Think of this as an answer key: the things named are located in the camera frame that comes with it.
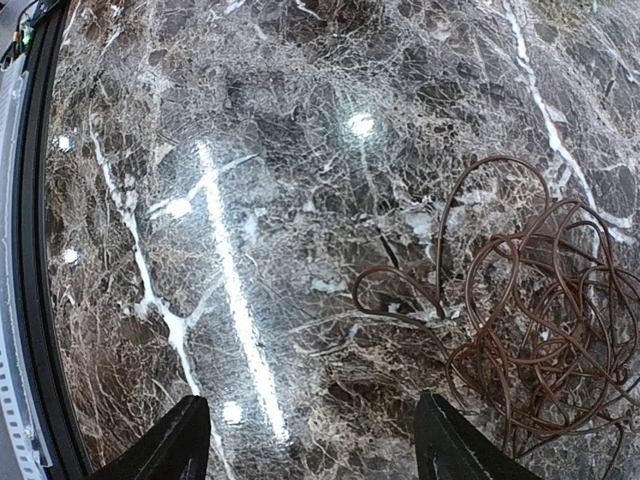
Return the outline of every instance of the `polished stone tile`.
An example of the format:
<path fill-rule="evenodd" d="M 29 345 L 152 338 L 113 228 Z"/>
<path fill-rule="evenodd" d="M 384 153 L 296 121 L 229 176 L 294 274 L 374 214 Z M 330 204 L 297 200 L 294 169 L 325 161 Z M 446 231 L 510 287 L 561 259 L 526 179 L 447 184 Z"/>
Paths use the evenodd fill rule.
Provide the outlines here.
<path fill-rule="evenodd" d="M 428 279 L 438 214 L 474 158 L 528 160 L 554 194 L 603 212 L 622 262 L 640 266 L 631 0 L 89 0 L 71 16 L 49 257 L 97 463 L 191 392 L 211 406 L 211 478 L 417 478 L 413 411 L 424 389 L 448 395 L 442 363 L 416 330 L 358 313 L 349 288 L 389 263 L 381 235 Z M 534 202 L 518 172 L 509 188 L 495 171 L 474 178 L 447 247 L 453 310 L 478 242 Z M 388 308 L 424 307 L 377 288 Z M 454 344 L 464 321 L 437 328 Z M 598 478 L 604 437 L 525 464 Z M 615 474 L 633 476 L 636 444 Z"/>

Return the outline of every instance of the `brown cable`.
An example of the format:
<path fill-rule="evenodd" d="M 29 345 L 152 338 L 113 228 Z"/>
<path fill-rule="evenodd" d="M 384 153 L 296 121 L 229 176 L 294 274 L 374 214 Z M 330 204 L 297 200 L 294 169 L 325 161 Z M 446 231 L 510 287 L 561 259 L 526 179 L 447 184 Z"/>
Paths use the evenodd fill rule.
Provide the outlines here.
<path fill-rule="evenodd" d="M 373 274 L 392 274 L 420 293 L 445 320 L 447 220 L 469 175 L 493 163 L 516 164 L 530 172 L 540 185 L 543 206 L 520 231 L 496 233 L 475 252 L 464 279 L 472 338 L 447 347 L 420 320 L 363 306 L 359 299 L 363 281 Z M 576 244 L 577 238 L 592 238 L 595 247 L 589 251 Z M 478 277 L 483 267 L 496 261 L 508 265 L 506 286 L 494 292 L 497 298 L 484 312 L 476 298 Z M 640 406 L 630 394 L 640 376 L 632 380 L 627 370 L 638 348 L 640 278 L 615 265 L 609 230 L 601 216 L 579 200 L 552 201 L 544 177 L 528 163 L 488 157 L 464 170 L 445 204 L 436 242 L 435 285 L 421 284 L 396 262 L 394 267 L 376 266 L 358 276 L 352 289 L 356 308 L 422 329 L 442 357 L 451 394 L 462 406 L 465 389 L 484 398 L 504 418 L 503 450 L 515 458 L 563 435 L 618 428 L 619 441 L 606 477 L 620 451 L 625 421 L 623 416 L 613 417 L 609 408 L 619 401 Z M 547 283 L 523 298 L 519 280 L 532 271 Z M 517 331 L 516 317 L 524 320 L 517 345 L 509 337 L 514 328 Z M 518 442 L 519 437 L 525 441 Z"/>

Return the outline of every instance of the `dark marble surface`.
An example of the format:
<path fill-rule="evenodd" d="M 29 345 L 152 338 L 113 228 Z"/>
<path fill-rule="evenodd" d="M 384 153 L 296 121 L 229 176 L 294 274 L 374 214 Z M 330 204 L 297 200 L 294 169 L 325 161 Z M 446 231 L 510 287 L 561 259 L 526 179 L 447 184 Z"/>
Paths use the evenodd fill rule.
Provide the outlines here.
<path fill-rule="evenodd" d="M 638 3 L 583 3 L 75 4 L 47 220 L 60 343 L 95 462 L 199 393 L 210 478 L 417 478 L 419 392 L 448 392 L 422 334 L 352 306 L 355 276 L 389 262 L 380 232 L 428 279 L 457 176 L 508 153 L 605 215 L 621 262 L 640 267 Z M 530 182 L 506 180 L 480 176 L 455 209 L 451 278 L 531 206 Z M 434 325 L 452 343 L 468 334 L 459 287 L 445 286 L 453 320 Z M 497 419 L 472 407 L 495 439 Z M 524 463 L 599 478 L 614 438 L 570 437 Z M 639 451 L 630 434 L 614 478 L 640 474 Z"/>

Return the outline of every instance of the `coiled brown wire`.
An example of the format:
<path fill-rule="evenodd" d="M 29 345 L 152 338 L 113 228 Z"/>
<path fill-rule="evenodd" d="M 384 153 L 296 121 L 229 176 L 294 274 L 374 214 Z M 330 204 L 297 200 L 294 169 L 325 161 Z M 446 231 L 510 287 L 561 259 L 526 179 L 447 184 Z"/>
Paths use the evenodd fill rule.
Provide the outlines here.
<path fill-rule="evenodd" d="M 471 340 L 447 348 L 422 321 L 363 306 L 359 299 L 363 280 L 385 273 L 413 287 L 445 319 L 447 219 L 465 180 L 490 163 L 517 164 L 528 170 L 540 184 L 543 206 L 521 231 L 496 233 L 475 253 L 464 279 Z M 592 251 L 582 245 L 584 241 L 577 242 L 589 236 L 595 245 Z M 477 277 L 496 259 L 508 265 L 506 287 L 485 312 L 478 306 Z M 449 195 L 439 224 L 435 263 L 435 285 L 421 284 L 397 265 L 369 268 L 353 285 L 356 308 L 422 329 L 442 356 L 449 389 L 457 401 L 464 406 L 464 389 L 473 390 L 504 418 L 503 450 L 515 458 L 562 435 L 617 427 L 618 442 L 606 477 L 620 451 L 626 419 L 613 415 L 610 407 L 619 401 L 640 404 L 631 395 L 640 377 L 631 379 L 627 370 L 638 347 L 640 279 L 615 265 L 604 220 L 579 200 L 552 201 L 542 174 L 528 163 L 505 156 L 485 158 L 464 170 Z M 532 270 L 546 283 L 531 298 L 523 298 L 520 276 Z M 514 342 L 518 319 L 520 335 Z"/>

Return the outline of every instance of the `tangled wire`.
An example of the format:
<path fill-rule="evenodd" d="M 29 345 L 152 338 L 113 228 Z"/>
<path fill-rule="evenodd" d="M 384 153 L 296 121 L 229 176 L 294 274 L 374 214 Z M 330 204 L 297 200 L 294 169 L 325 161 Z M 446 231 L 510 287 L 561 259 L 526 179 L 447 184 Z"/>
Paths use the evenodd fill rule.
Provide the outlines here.
<path fill-rule="evenodd" d="M 497 233 L 475 252 L 464 278 L 471 339 L 446 347 L 416 318 L 363 306 L 363 280 L 385 273 L 409 284 L 441 320 L 446 318 L 442 290 L 447 220 L 465 180 L 490 163 L 518 164 L 533 174 L 543 207 L 520 231 Z M 440 352 L 457 401 L 464 406 L 463 391 L 470 389 L 504 418 L 502 446 L 514 458 L 562 435 L 617 427 L 618 443 L 606 477 L 620 451 L 626 420 L 624 413 L 612 413 L 612 407 L 619 401 L 640 405 L 631 395 L 640 376 L 631 378 L 627 369 L 638 347 L 640 278 L 615 265 L 604 220 L 581 201 L 552 201 L 544 178 L 526 162 L 485 158 L 462 173 L 445 204 L 435 263 L 435 285 L 421 284 L 402 272 L 397 261 L 394 267 L 366 270 L 353 286 L 356 307 L 421 328 Z M 491 282 L 492 304 L 482 308 L 479 278 L 492 276 L 502 281 Z M 537 279 L 533 285 L 531 278 Z"/>

